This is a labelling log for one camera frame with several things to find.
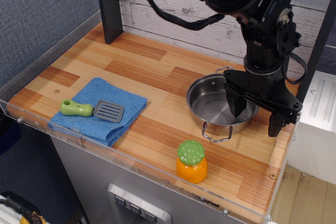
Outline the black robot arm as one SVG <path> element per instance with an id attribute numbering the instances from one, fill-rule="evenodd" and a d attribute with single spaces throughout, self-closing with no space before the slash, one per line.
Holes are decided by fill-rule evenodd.
<path id="1" fill-rule="evenodd" d="M 247 101 L 268 110 L 268 135 L 276 137 L 296 123 L 302 103 L 287 89 L 290 59 L 296 59 L 300 34 L 293 22 L 291 0 L 202 0 L 221 15 L 234 17 L 246 43 L 244 69 L 224 72 L 227 101 L 239 116 Z"/>

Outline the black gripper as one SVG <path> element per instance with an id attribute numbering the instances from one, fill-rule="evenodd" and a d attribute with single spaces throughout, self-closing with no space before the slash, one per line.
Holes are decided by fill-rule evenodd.
<path id="1" fill-rule="evenodd" d="M 281 70 L 269 74 L 228 69 L 225 78 L 226 99 L 231 114 L 238 117 L 251 101 L 271 112 L 268 136 L 277 137 L 286 124 L 295 124 L 302 110 L 300 102 L 287 88 Z"/>

